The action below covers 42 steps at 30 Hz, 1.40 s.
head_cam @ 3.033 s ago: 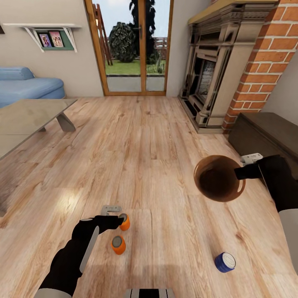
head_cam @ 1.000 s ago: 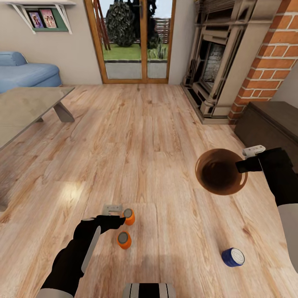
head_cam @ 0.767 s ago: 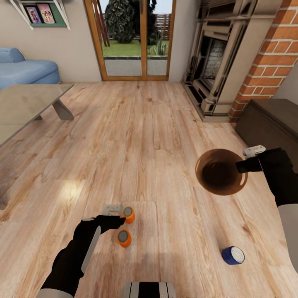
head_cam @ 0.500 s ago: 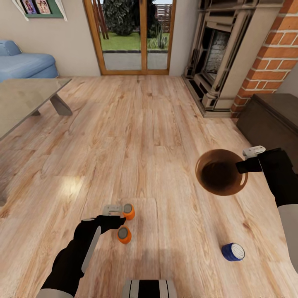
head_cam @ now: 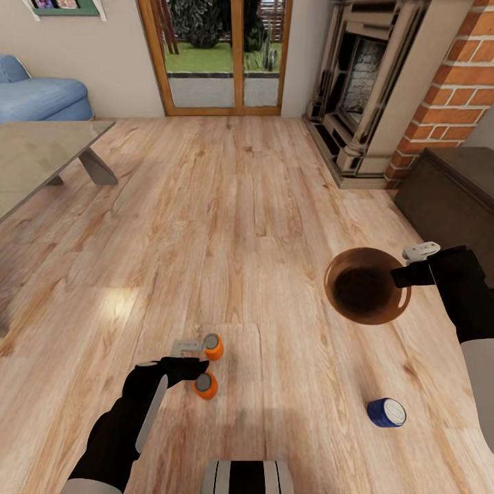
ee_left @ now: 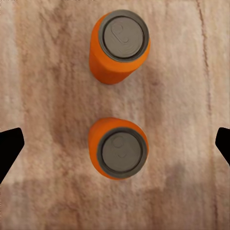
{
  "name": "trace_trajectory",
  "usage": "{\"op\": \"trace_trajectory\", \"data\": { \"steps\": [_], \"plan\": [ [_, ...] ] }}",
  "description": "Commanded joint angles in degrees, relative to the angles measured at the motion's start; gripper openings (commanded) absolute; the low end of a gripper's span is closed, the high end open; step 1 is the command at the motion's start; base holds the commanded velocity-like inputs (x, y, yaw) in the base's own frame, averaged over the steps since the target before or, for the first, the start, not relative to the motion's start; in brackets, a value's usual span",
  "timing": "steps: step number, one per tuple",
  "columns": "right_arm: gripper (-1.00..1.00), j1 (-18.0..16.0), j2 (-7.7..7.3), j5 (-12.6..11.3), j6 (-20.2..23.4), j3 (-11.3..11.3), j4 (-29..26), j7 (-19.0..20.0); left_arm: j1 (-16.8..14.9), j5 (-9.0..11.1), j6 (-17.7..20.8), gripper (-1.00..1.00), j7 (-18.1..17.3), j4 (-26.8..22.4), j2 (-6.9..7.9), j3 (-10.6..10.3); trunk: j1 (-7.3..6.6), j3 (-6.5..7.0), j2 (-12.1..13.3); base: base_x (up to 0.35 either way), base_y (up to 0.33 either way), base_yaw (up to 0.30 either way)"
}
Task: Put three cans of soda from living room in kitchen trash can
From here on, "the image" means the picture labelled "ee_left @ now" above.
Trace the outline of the can of soda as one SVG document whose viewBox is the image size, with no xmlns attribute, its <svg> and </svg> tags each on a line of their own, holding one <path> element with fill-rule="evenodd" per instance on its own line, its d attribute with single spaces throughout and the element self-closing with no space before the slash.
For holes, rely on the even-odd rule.
<svg viewBox="0 0 230 230">
<path fill-rule="evenodd" d="M 92 29 L 90 70 L 101 83 L 120 83 L 146 61 L 149 50 L 150 35 L 144 20 L 130 10 L 112 11 Z"/>
<path fill-rule="evenodd" d="M 134 123 L 106 117 L 98 120 L 88 134 L 93 166 L 106 178 L 123 180 L 134 176 L 148 157 L 148 141 Z"/>
</svg>

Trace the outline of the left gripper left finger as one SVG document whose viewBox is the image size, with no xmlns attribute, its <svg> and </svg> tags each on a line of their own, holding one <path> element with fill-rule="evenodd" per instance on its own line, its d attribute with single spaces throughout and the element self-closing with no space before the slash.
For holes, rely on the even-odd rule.
<svg viewBox="0 0 230 230">
<path fill-rule="evenodd" d="M 0 133 L 0 184 L 23 146 L 24 138 L 19 127 Z"/>
</svg>

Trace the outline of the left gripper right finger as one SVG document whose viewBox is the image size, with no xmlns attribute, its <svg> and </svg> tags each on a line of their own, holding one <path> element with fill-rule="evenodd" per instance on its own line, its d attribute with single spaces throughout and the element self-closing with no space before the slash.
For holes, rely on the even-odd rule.
<svg viewBox="0 0 230 230">
<path fill-rule="evenodd" d="M 220 127 L 215 144 L 230 165 L 230 129 Z"/>
</svg>

